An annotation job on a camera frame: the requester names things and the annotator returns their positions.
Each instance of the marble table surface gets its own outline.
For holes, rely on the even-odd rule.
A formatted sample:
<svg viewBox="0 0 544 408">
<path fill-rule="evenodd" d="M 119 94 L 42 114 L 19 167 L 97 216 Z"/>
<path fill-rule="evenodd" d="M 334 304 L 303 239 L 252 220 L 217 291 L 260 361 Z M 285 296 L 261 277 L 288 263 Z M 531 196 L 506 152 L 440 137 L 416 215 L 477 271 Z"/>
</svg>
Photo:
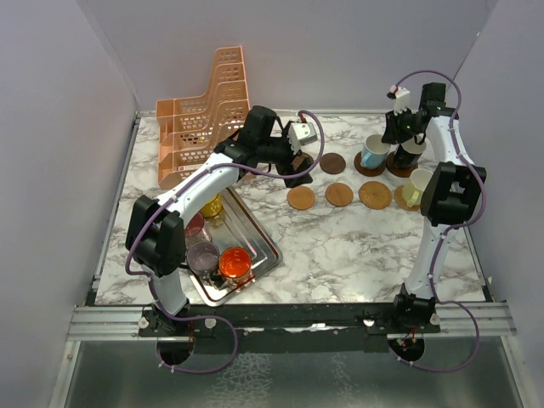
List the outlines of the marble table surface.
<svg viewBox="0 0 544 408">
<path fill-rule="evenodd" d="M 284 116 L 286 123 L 294 117 Z M 247 206 L 283 252 L 283 264 L 255 285 L 230 299 L 230 303 L 335 303 L 388 302 L 393 300 L 414 264 L 422 238 L 423 217 L 407 212 L 394 202 L 385 210 L 371 210 L 359 200 L 357 192 L 366 181 L 377 180 L 391 190 L 405 182 L 387 170 L 376 178 L 356 172 L 355 154 L 365 137 L 383 133 L 380 116 L 328 116 L 321 118 L 326 132 L 325 152 L 342 155 L 346 169 L 338 175 L 324 173 L 319 166 L 312 172 L 316 202 L 308 211 L 287 204 L 287 189 L 280 180 L 258 177 L 235 186 Z M 319 143 L 303 148 L 316 157 Z M 133 202 L 143 194 L 157 196 L 158 124 L 144 117 L 130 160 L 127 178 L 111 232 L 108 252 L 95 304 L 146 304 L 151 295 L 146 280 L 124 272 L 128 251 L 124 247 Z M 420 167 L 434 168 L 429 146 Z M 333 182 L 349 185 L 353 202 L 333 207 L 325 198 Z M 186 272 L 180 272 L 182 285 L 192 303 L 203 303 Z M 485 300 L 467 237 L 459 231 L 445 260 L 445 272 L 438 293 L 440 298 L 463 301 Z"/>
</svg>

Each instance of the white wall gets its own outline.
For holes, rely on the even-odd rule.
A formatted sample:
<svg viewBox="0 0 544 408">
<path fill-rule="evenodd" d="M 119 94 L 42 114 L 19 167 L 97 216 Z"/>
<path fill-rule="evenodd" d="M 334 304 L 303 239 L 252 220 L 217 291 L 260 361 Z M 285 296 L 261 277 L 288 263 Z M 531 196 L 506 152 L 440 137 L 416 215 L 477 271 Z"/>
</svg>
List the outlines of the white wall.
<svg viewBox="0 0 544 408">
<path fill-rule="evenodd" d="M 508 300 L 542 404 L 543 20 L 542 1 L 499 1 L 457 76 L 462 137 L 488 171 L 489 204 L 472 227 L 475 245 L 496 299 Z"/>
<path fill-rule="evenodd" d="M 46 406 L 135 104 L 74 0 L 0 13 L 0 406 Z"/>
<path fill-rule="evenodd" d="M 80 0 L 143 109 L 204 93 L 216 48 L 242 44 L 250 98 L 389 109 L 405 73 L 455 75 L 495 0 Z M 425 78 L 411 82 L 419 87 Z"/>
</svg>

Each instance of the silver tray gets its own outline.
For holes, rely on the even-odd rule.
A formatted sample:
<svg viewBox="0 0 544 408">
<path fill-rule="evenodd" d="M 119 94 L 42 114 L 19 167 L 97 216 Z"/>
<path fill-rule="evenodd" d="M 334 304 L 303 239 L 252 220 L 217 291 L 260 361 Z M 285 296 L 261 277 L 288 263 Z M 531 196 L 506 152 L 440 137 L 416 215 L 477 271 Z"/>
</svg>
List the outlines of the silver tray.
<svg viewBox="0 0 544 408">
<path fill-rule="evenodd" d="M 213 307 L 246 290 L 278 266 L 282 260 L 280 248 L 253 217 L 240 196 L 234 190 L 226 189 L 221 192 L 221 199 L 223 202 L 221 212 L 213 218 L 206 218 L 212 242 L 218 246 L 220 252 L 231 247 L 246 249 L 252 256 L 253 279 L 238 287 L 227 283 L 216 287 L 210 281 L 188 271 L 204 303 Z"/>
</svg>

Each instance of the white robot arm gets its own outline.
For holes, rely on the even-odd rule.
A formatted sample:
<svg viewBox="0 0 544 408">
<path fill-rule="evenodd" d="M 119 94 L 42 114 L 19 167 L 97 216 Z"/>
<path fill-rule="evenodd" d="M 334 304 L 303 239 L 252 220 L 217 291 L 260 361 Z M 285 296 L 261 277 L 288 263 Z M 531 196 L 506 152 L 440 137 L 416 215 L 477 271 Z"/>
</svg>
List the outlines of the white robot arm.
<svg viewBox="0 0 544 408">
<path fill-rule="evenodd" d="M 413 270 L 395 299 L 395 309 L 400 315 L 428 321 L 436 301 L 430 282 L 435 285 L 438 282 L 445 256 L 456 235 L 456 226 L 472 217 L 479 200 L 478 180 L 467 166 L 473 168 L 482 182 L 486 172 L 482 167 L 473 166 L 467 155 L 459 133 L 458 117 L 451 120 L 456 112 L 445 105 L 445 84 L 424 85 L 419 110 L 414 113 L 409 108 L 410 92 L 392 87 L 388 97 L 397 99 L 397 94 L 399 99 L 395 100 L 394 110 L 386 114 L 382 142 L 400 144 L 424 134 L 433 146 L 438 162 L 422 195 L 421 211 L 425 216 L 422 243 Z"/>
<path fill-rule="evenodd" d="M 437 162 L 450 162 L 456 166 L 464 167 L 465 164 L 459 160 L 459 155 L 456 153 L 455 146 L 451 139 L 451 133 L 449 131 L 450 118 L 448 116 L 433 117 L 426 130 L 427 139 L 433 146 L 434 158 Z M 461 149 L 462 154 L 473 164 L 472 160 L 468 157 L 465 151 L 465 146 L 459 137 L 459 121 L 454 121 L 454 128 L 456 130 L 457 143 Z M 445 256 L 448 253 L 450 244 L 455 239 L 457 229 L 450 229 L 447 235 L 443 235 L 448 224 L 438 224 L 432 226 L 429 218 L 424 219 L 423 224 L 423 237 L 422 243 L 419 246 L 417 252 L 416 262 L 414 267 L 406 279 L 406 290 L 410 294 L 415 294 L 417 298 L 430 299 L 433 297 L 433 291 L 429 285 L 428 274 L 431 270 L 431 262 L 433 255 L 436 252 L 439 241 L 442 239 L 444 242 L 440 247 L 438 257 L 434 266 L 434 282 L 438 283 L 440 276 L 443 272 L 443 265 Z"/>
<path fill-rule="evenodd" d="M 187 304 L 179 276 L 174 272 L 185 260 L 184 226 L 202 207 L 259 163 L 274 164 L 278 174 L 286 176 L 287 187 L 312 182 L 308 171 L 314 165 L 308 158 L 296 169 L 292 163 L 302 154 L 302 145 L 317 140 L 314 126 L 289 122 L 280 137 L 272 137 L 276 121 L 279 118 L 275 112 L 254 106 L 239 133 L 219 143 L 190 177 L 155 200 L 143 195 L 134 203 L 125 246 L 142 264 L 152 280 L 154 298 L 170 315 L 176 315 Z M 138 239 L 154 214 L 153 224 Z"/>
</svg>

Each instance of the wooden coaster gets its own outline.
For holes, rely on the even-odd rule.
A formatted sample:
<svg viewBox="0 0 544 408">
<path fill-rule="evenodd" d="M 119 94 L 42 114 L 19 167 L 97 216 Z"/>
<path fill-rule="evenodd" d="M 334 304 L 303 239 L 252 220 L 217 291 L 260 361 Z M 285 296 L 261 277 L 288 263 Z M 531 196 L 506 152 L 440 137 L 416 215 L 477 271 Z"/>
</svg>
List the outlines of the wooden coaster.
<svg viewBox="0 0 544 408">
<path fill-rule="evenodd" d="M 303 185 L 299 185 L 287 193 L 287 202 L 297 210 L 308 210 L 315 203 L 314 192 Z"/>
<path fill-rule="evenodd" d="M 340 174 L 346 168 L 346 161 L 337 153 L 327 153 L 320 160 L 321 170 L 329 174 Z"/>
<path fill-rule="evenodd" d="M 399 205 L 400 208 L 406 211 L 419 211 L 421 206 L 408 207 L 404 198 L 402 198 L 402 188 L 404 185 L 397 187 L 397 190 L 394 191 L 394 200 Z"/>
<path fill-rule="evenodd" d="M 382 164 L 380 164 L 379 167 L 376 168 L 366 168 L 361 166 L 360 164 L 360 152 L 357 153 L 354 159 L 354 166 L 355 170 L 357 170 L 359 173 L 361 173 L 363 176 L 367 177 L 376 177 L 382 174 L 385 171 L 385 161 L 383 161 Z"/>
<path fill-rule="evenodd" d="M 389 207 L 393 200 L 388 186 L 378 181 L 369 181 L 361 185 L 359 198 L 363 204 L 373 210 L 383 210 Z"/>
<path fill-rule="evenodd" d="M 417 169 L 417 163 L 410 168 L 397 168 L 394 166 L 394 152 L 389 153 L 388 158 L 385 161 L 387 163 L 388 170 L 395 176 L 403 179 L 410 177 L 411 172 Z"/>
<path fill-rule="evenodd" d="M 303 163 L 304 159 L 309 159 L 309 164 L 314 162 L 314 158 L 312 156 L 310 156 L 308 153 L 303 153 L 302 155 L 295 157 L 295 160 L 292 161 L 292 166 L 295 167 L 295 170 L 297 170 L 298 166 Z"/>
<path fill-rule="evenodd" d="M 333 183 L 326 188 L 325 197 L 334 207 L 346 207 L 354 199 L 354 192 L 344 183 Z"/>
</svg>

